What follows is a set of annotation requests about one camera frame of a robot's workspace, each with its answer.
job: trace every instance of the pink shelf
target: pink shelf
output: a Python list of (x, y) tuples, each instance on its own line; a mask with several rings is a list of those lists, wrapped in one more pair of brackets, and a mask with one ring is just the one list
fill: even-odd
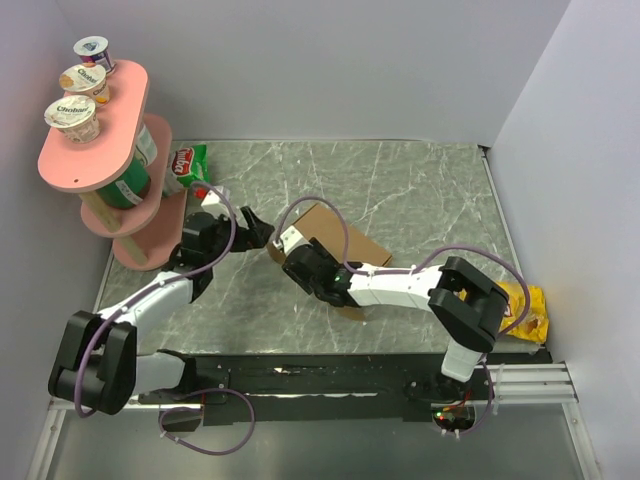
[(169, 198), (163, 198), (160, 202), (160, 210), (151, 223), (131, 235), (147, 256), (147, 263), (138, 265), (117, 239), (113, 241), (113, 254), (116, 259), (125, 267), (140, 271), (153, 270), (164, 265), (169, 260), (173, 248), (180, 243), (186, 203), (186, 190)]
[(117, 179), (131, 163), (149, 77), (141, 65), (118, 60), (107, 82), (111, 100), (98, 109), (101, 130), (95, 140), (75, 144), (58, 130), (49, 130), (38, 159), (38, 170), (57, 190), (70, 193), (96, 190)]
[(111, 209), (116, 218), (120, 220), (120, 228), (115, 232), (107, 230), (91, 209), (83, 203), (80, 208), (82, 221), (96, 235), (109, 238), (131, 235), (147, 226), (160, 208), (162, 185), (164, 184), (171, 146), (171, 127), (164, 118), (150, 113), (145, 113), (144, 123), (158, 147), (156, 160), (147, 168), (147, 172), (151, 176), (151, 189), (140, 205), (129, 210)]

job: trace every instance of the cardboard box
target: cardboard box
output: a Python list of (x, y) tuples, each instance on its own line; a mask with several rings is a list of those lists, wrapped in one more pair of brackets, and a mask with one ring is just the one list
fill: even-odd
[[(342, 263), (344, 234), (342, 233), (340, 220), (331, 210), (316, 203), (293, 222), (293, 225), (307, 240), (316, 238), (333, 258)], [(348, 261), (370, 263), (371, 265), (379, 267), (389, 265), (391, 262), (391, 253), (368, 238), (357, 228), (348, 224), (347, 226), (349, 229)], [(267, 244), (267, 251), (271, 258), (279, 265), (284, 263), (284, 253), (276, 249), (271, 242)], [(341, 315), (352, 320), (364, 320), (364, 313), (361, 308), (342, 307), (336, 308), (336, 310)]]

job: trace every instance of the gray wall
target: gray wall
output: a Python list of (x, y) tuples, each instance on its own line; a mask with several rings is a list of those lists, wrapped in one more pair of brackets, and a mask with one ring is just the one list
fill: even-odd
[(568, 0), (57, 0), (179, 139), (493, 144)]
[(636, 0), (573, 0), (490, 155), (607, 479), (640, 469), (639, 58)]
[(0, 465), (24, 478), (42, 430), (46, 381), (68, 316), (91, 308), (107, 242), (80, 221), (80, 200), (51, 189), (37, 160), (58, 75), (76, 61), (53, 0), (3, 4), (0, 15)]

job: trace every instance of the gray marble surface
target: gray marble surface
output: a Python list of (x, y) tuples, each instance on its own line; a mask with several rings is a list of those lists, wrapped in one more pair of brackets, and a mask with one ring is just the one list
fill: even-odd
[[(175, 142), (174, 149), (194, 143)], [(213, 183), (228, 187), (234, 205), (250, 205), (265, 221), (275, 223), (290, 202), (317, 194), (332, 200), (348, 222), (390, 250), (394, 266), (411, 266), (434, 248), (459, 242), (513, 260), (481, 152), (474, 145), (237, 141), (208, 142), (207, 147)], [(462, 256), (494, 279), (508, 278), (483, 257)], [(154, 276), (127, 270), (114, 260), (101, 308)], [(307, 296), (262, 250), (230, 254), (216, 267), (206, 292), (158, 325), (141, 350), (444, 352), (448, 338), (432, 313), (415, 309), (368, 307), (365, 322), (341, 317)], [(536, 349), (535, 344), (506, 338), (495, 350)]]

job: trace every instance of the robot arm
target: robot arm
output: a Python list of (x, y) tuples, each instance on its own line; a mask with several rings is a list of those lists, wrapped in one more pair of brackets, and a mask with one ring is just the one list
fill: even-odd
[[(307, 242), (295, 227), (282, 234), (287, 255), (282, 266), (308, 294), (335, 307), (397, 305), (432, 311), (451, 335), (441, 372), (467, 382), (480, 358), (493, 350), (509, 296), (495, 282), (460, 257), (442, 266), (406, 274), (350, 263), (353, 273), (316, 240)], [(460, 293), (465, 292), (464, 299)]]
[[(264, 247), (273, 233), (273, 226), (262, 222), (249, 207), (242, 207), (240, 211), (247, 228), (236, 227), (231, 251), (245, 252)], [(158, 389), (190, 392), (196, 379), (193, 358), (170, 351), (138, 356), (138, 346), (158, 323), (182, 305), (196, 300), (207, 288), (213, 279), (211, 268), (177, 281), (167, 280), (204, 267), (217, 258), (227, 245), (231, 221), (222, 212), (217, 217), (207, 212), (189, 215), (181, 243), (175, 247), (163, 271), (151, 282), (158, 283), (159, 288), (131, 309), (124, 305), (138, 296), (139, 291), (97, 313), (76, 312), (67, 322), (60, 342), (49, 378), (49, 393), (73, 401), (80, 360), (87, 345), (104, 320), (118, 309), (123, 309), (123, 314), (104, 332), (85, 371), (83, 405), (115, 414), (131, 395)]]

